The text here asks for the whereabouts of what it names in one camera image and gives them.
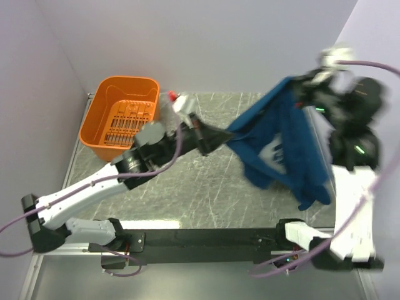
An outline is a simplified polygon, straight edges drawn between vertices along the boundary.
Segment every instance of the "blue fabric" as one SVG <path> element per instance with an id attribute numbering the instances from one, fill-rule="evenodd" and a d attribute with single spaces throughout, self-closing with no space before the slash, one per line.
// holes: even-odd
<path id="1" fill-rule="evenodd" d="M 314 201 L 331 203 L 330 193 L 324 187 L 329 175 L 303 110 L 294 106 L 290 80 L 291 77 L 282 80 L 232 122 L 227 130 L 235 137 L 227 145 L 240 157 L 250 182 L 266 189 L 274 180 L 280 181 L 292 190 L 300 202 L 299 210 L 303 211 Z M 281 144 L 273 147 L 272 160 L 282 164 L 286 172 L 277 171 L 259 157 L 277 134 Z M 279 147 L 282 156 L 277 155 Z"/>

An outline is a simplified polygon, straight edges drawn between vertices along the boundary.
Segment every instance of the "red cap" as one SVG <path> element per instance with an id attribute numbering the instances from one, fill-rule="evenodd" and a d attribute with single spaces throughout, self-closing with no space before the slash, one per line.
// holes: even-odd
<path id="1" fill-rule="evenodd" d="M 171 102 L 175 102 L 175 100 L 179 97 L 179 95 L 176 94 L 174 91 L 169 91 L 168 96 L 169 96 L 169 100 L 171 100 Z"/>

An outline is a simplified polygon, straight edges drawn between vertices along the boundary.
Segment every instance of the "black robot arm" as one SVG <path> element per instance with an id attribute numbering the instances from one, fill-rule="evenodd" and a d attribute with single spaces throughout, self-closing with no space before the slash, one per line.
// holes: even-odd
<path id="1" fill-rule="evenodd" d="M 331 87 L 335 74 L 312 84 L 321 71 L 315 69 L 293 79 L 296 106 L 314 106 L 333 127 L 329 137 L 333 164 L 348 171 L 355 166 L 375 170 L 379 166 L 380 143 L 369 125 L 384 106 L 385 87 L 373 78 L 359 77 L 347 91 L 336 92 Z"/>

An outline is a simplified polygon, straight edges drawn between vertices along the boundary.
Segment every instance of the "white plastic part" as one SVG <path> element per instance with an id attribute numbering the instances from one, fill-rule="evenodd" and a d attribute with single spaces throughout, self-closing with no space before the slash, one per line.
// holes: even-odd
<path id="1" fill-rule="evenodd" d="M 189 128 L 192 128 L 193 124 L 189 115 L 196 112 L 197 99 L 183 94 L 176 98 L 172 107 L 181 120 L 184 121 Z"/>
<path id="2" fill-rule="evenodd" d="M 71 235 L 66 238 L 66 244 L 96 243 L 104 246 L 115 239 L 115 229 L 109 220 L 71 218 L 65 225 L 71 232 Z"/>
<path id="3" fill-rule="evenodd" d="M 334 166 L 336 182 L 336 221 L 334 233 L 348 219 L 365 195 L 367 202 L 350 225 L 331 243 L 331 251 L 339 258 L 352 257 L 354 262 L 368 261 L 376 255 L 373 242 L 373 195 L 367 193 L 376 178 L 370 167 L 356 167 L 350 173 L 344 167 Z"/>
<path id="4" fill-rule="evenodd" d="M 285 235 L 288 241 L 291 241 L 303 249 L 309 251 L 310 242 L 320 237 L 323 239 L 331 238 L 328 233 L 321 232 L 308 226 L 305 222 L 290 222 L 285 224 Z"/>
<path id="5" fill-rule="evenodd" d="M 318 73 L 311 81 L 311 84 L 319 84 L 334 73 L 346 70 L 348 67 L 343 64 L 338 64 L 338 61 L 353 61 L 353 49 L 344 43 L 339 43 L 331 48 L 325 49 L 321 53 L 320 67 L 322 72 Z"/>
<path id="6" fill-rule="evenodd" d="M 41 206 L 49 206 L 50 202 L 74 191 L 77 188 L 80 188 L 85 184 L 91 184 L 96 179 L 118 174 L 118 170 L 115 166 L 106 164 L 98 172 L 83 179 L 82 181 L 62 189 L 59 192 L 55 192 L 54 194 L 40 197 L 38 199 L 38 203 L 36 204 L 36 208 L 40 208 Z M 88 206 L 98 203 L 101 200 L 111 197 L 115 194 L 125 193 L 126 191 L 128 191 L 128 188 L 124 183 L 119 182 L 117 179 L 103 181 L 76 193 L 75 195 L 64 201 L 61 201 L 58 204 L 51 206 L 50 209 L 45 209 L 39 212 L 38 216 L 39 218 L 44 219 L 43 226 L 55 230 L 60 228 L 68 221 L 68 219 L 74 217 L 77 213 Z"/>

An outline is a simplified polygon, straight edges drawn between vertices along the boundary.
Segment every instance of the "black bracket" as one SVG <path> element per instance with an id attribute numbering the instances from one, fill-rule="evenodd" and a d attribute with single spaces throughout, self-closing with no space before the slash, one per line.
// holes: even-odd
<path id="1" fill-rule="evenodd" d="M 142 265 L 237 261 L 259 264 L 271 259 L 271 251 L 292 250 L 277 246 L 274 228 L 125 229 L 124 232 L 133 241 L 129 255 Z M 94 244 L 88 250 L 103 252 Z M 117 251 L 123 253 L 125 249 L 121 247 Z M 131 263 L 123 257 L 103 256 L 101 264 L 103 269 L 123 269 Z"/>

